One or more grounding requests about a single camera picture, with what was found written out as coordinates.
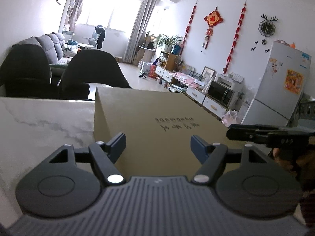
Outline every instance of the white marble surface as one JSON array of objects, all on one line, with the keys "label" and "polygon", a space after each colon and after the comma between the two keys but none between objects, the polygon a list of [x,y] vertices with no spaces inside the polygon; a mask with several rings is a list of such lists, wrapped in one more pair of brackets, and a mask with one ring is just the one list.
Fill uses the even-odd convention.
[{"label": "white marble surface", "polygon": [[18,181],[62,145],[93,143],[94,102],[0,98],[0,222],[22,215]]}]

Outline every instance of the red bag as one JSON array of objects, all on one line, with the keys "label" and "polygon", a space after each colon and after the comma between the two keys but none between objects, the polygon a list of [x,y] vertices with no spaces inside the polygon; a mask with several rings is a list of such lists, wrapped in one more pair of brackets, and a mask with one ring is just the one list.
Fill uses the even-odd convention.
[{"label": "red bag", "polygon": [[149,77],[155,79],[157,77],[157,74],[155,73],[157,66],[152,65],[149,73]]}]

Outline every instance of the curtain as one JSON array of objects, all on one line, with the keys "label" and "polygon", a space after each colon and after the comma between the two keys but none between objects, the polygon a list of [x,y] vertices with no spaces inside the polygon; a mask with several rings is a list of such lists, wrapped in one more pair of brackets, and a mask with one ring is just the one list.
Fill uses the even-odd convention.
[{"label": "curtain", "polygon": [[129,38],[127,49],[123,57],[124,62],[132,63],[136,47],[141,36],[144,34],[156,3],[157,0],[142,0],[136,21],[133,25],[131,36]]},{"label": "curtain", "polygon": [[76,4],[69,18],[70,31],[74,31],[74,27],[82,11],[82,4],[83,4],[83,0],[76,0]]}]

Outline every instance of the window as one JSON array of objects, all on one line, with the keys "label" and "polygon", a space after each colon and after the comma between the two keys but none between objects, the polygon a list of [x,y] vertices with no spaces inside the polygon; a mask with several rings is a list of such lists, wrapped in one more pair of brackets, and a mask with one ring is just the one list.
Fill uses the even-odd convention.
[{"label": "window", "polygon": [[83,0],[77,23],[131,33],[141,0]]},{"label": "window", "polygon": [[160,33],[160,25],[166,9],[163,6],[155,7],[152,11],[152,15],[146,27],[146,32],[151,32],[154,36],[158,36]]}]

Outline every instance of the human hand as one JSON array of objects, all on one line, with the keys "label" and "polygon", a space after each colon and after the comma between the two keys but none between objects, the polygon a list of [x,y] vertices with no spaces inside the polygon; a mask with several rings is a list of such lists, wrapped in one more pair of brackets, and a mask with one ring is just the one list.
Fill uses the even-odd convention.
[{"label": "human hand", "polygon": [[[291,162],[282,160],[280,156],[281,150],[275,148],[273,150],[273,156],[275,162],[280,165],[284,170],[289,172],[293,176],[297,176],[297,173],[292,171],[293,165]],[[304,190],[315,189],[315,150],[308,151],[306,154],[300,156],[297,161],[297,165],[301,167],[300,183]]]}]

